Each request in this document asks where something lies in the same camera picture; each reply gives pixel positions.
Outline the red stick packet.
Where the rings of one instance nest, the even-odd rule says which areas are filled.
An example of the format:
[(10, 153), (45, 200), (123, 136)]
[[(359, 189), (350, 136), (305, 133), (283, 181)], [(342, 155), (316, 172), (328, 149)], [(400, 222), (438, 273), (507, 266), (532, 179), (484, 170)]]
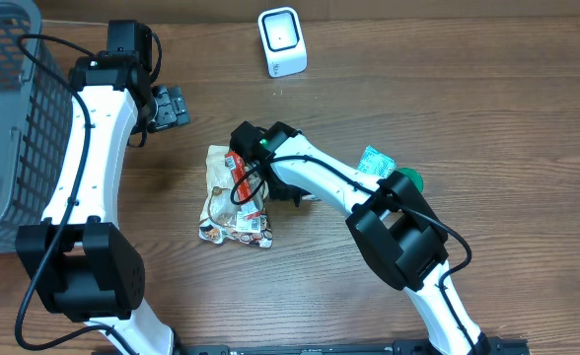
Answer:
[(256, 206), (254, 200), (249, 198), (253, 193), (250, 183), (239, 180), (246, 175), (246, 165), (242, 158), (235, 152), (229, 151), (225, 155), (225, 166), (229, 169), (232, 179), (234, 181), (233, 197), (238, 202), (239, 212), (245, 220), (253, 220), (261, 216), (259, 208)]

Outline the orange small carton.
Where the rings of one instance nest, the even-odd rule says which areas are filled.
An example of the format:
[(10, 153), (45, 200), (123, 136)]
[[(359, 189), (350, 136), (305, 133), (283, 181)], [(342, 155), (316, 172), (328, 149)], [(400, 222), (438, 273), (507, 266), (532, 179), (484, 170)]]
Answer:
[(320, 199), (313, 194), (303, 195), (301, 199), (303, 201), (320, 201)]

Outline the beige snack bag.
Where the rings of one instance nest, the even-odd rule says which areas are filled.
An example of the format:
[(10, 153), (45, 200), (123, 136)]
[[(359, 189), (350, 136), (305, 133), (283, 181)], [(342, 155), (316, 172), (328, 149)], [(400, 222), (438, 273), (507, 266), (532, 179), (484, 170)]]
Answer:
[(265, 208), (267, 185), (264, 183), (248, 202), (234, 204), (231, 198), (236, 202), (244, 200), (254, 193), (261, 179), (251, 176), (232, 192), (249, 167), (228, 146), (210, 145), (205, 163), (207, 197), (200, 213), (198, 236), (216, 245), (231, 240), (270, 248), (273, 236)]

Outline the teal snack packet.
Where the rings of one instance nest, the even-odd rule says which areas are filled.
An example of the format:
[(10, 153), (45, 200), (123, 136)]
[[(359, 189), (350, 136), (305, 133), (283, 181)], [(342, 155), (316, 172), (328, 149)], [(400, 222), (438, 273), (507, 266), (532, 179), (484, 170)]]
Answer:
[(387, 178), (397, 167), (397, 163), (389, 156), (372, 146), (367, 146), (357, 165), (357, 170), (379, 178)]

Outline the green lid jar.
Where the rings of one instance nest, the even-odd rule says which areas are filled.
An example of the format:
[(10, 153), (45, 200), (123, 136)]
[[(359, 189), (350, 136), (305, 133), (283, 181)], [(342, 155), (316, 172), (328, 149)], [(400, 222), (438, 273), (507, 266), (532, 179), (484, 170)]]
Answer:
[(413, 168), (400, 168), (398, 172), (409, 178), (419, 192), (424, 190), (424, 180), (418, 171)]

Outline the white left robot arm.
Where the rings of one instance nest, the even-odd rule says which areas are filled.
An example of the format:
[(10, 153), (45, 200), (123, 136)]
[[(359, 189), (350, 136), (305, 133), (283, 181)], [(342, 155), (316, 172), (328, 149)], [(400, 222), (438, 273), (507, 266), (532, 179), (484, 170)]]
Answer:
[(158, 83), (159, 37), (134, 20), (109, 23), (107, 46), (83, 50), (63, 86), (72, 125), (53, 194), (15, 241), (28, 297), (101, 333), (118, 354), (180, 354), (177, 333), (145, 300), (145, 267), (119, 228), (117, 195), (132, 135), (185, 125), (181, 90)]

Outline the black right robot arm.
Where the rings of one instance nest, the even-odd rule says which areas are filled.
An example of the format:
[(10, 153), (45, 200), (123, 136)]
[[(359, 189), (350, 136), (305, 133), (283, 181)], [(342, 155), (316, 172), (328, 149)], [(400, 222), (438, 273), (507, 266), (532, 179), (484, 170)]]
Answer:
[(316, 148), (298, 129), (247, 121), (230, 149), (258, 175), (273, 200), (312, 194), (340, 212), (369, 268), (416, 307), (432, 348), (441, 354), (486, 354), (490, 344), (471, 320), (452, 276), (471, 262), (465, 239), (442, 223), (411, 177), (376, 177)]

